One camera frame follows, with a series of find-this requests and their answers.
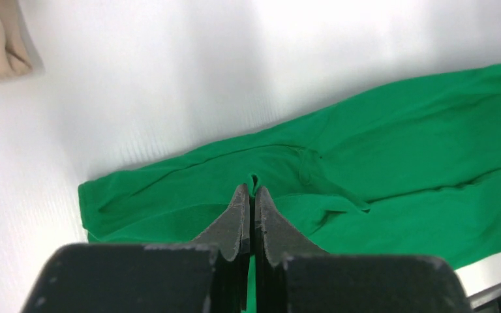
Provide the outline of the green t shirt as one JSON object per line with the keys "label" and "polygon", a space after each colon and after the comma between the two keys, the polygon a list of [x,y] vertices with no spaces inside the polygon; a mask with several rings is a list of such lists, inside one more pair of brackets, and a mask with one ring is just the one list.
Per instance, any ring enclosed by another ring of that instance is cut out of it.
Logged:
{"label": "green t shirt", "polygon": [[390,83],[252,134],[78,187],[92,243],[196,237],[235,189],[334,254],[501,252],[501,64]]}

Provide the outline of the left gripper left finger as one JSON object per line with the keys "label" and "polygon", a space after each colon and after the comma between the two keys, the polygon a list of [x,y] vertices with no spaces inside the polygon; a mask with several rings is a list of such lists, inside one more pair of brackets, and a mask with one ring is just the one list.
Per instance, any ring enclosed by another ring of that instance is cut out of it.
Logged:
{"label": "left gripper left finger", "polygon": [[250,196],[186,243],[71,244],[42,268],[24,312],[241,312],[247,307]]}

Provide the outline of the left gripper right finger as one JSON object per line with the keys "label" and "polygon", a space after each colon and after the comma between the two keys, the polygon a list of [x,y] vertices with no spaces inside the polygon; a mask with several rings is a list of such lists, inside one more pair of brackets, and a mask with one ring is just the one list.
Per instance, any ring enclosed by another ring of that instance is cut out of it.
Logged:
{"label": "left gripper right finger", "polygon": [[276,208],[254,201],[258,312],[471,312],[454,270],[422,255],[330,254]]}

